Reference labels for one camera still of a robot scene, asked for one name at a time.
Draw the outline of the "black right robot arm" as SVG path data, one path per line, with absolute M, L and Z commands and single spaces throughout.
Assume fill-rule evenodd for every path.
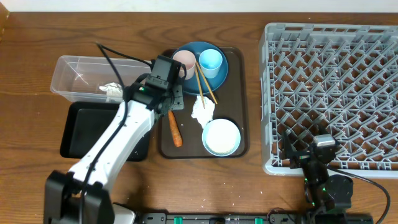
M 288 134 L 282 133 L 282 160 L 289 160 L 291 169 L 302 169 L 306 200 L 313 209 L 306 212 L 307 223 L 348 223 L 346 209 L 351 207 L 351 178 L 328 173 L 327 164 L 336 157 L 340 143 L 327 131 L 315 136 L 303 151 L 293 148 Z

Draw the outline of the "orange carrot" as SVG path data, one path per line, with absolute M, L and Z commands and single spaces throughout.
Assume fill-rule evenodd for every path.
M 181 147 L 183 144 L 183 140 L 178 130 L 177 122 L 172 110 L 168 111 L 169 123 L 170 123 L 170 132 L 172 134 L 172 139 L 176 147 Z

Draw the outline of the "white paper napkin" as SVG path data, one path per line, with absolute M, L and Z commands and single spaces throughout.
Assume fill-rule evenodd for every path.
M 193 104 L 191 117 L 197 119 L 198 123 L 204 129 L 213 120 L 215 104 L 206 96 L 203 97 L 203 100 L 204 102 L 202 102 L 201 96 L 197 96 L 197 100 Z

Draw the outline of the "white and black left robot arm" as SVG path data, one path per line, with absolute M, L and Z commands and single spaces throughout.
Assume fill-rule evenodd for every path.
M 183 108 L 183 91 L 159 93 L 154 109 L 123 101 L 95 145 L 67 173 L 53 171 L 45 183 L 44 223 L 134 223 L 136 214 L 112 203 L 109 193 L 137 143 L 160 116 Z

